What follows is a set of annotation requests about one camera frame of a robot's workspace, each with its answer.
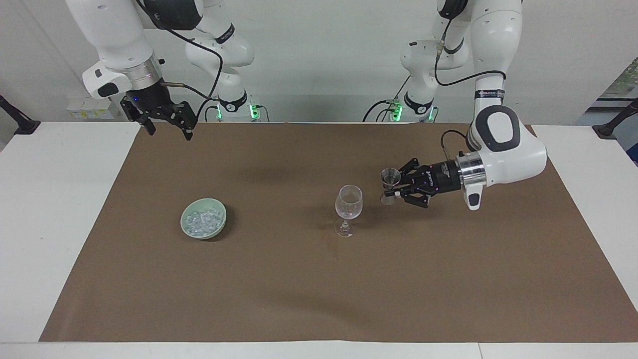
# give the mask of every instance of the white table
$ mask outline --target white table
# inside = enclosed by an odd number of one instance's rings
[[[638,343],[37,343],[138,130],[43,123],[0,153],[0,358],[638,358]],[[638,307],[638,169],[588,127],[534,130]]]

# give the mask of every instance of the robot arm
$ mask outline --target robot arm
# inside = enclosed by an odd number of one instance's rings
[[[204,0],[204,17],[197,29],[206,36],[193,40],[220,54],[224,59],[223,65],[216,56],[190,43],[186,44],[186,57],[213,79],[219,74],[216,89],[221,106],[218,117],[253,121],[258,114],[255,114],[251,98],[235,68],[250,65],[255,58],[255,50],[246,39],[235,33],[235,26],[228,19],[224,0]]]
[[[430,173],[419,174],[418,170],[403,173],[413,180],[415,175],[420,178],[386,195],[397,195],[415,204],[414,193],[417,193],[418,205],[427,207],[432,196],[463,188],[466,204],[471,210],[477,210],[484,187],[534,177],[545,169],[547,162],[542,141],[530,133],[512,109],[503,105],[503,73],[507,72],[518,49],[522,6],[519,0],[471,0],[469,3],[439,0],[438,9],[441,21],[436,23],[434,31],[444,33],[437,31],[442,26],[449,31],[440,42],[412,43],[412,49],[404,53],[402,62],[414,77],[411,80],[415,86],[408,88],[403,102],[413,110],[419,107],[411,103],[421,103],[421,111],[415,111],[415,115],[427,114],[439,84],[435,67],[437,63],[441,70],[462,66],[469,52],[469,44],[464,39],[469,28],[474,67],[477,72],[486,72],[476,80],[475,115],[466,138],[471,152],[458,156],[453,164],[442,162],[430,166]]]
[[[193,136],[197,117],[188,102],[173,103],[163,86],[161,68],[144,36],[142,21],[132,0],[66,0],[73,18],[100,60],[82,74],[94,98],[126,93],[122,109],[130,121],[155,132],[151,119],[162,119],[179,127],[187,140]],[[201,20],[196,1],[149,2],[148,11],[159,26],[186,29]]]

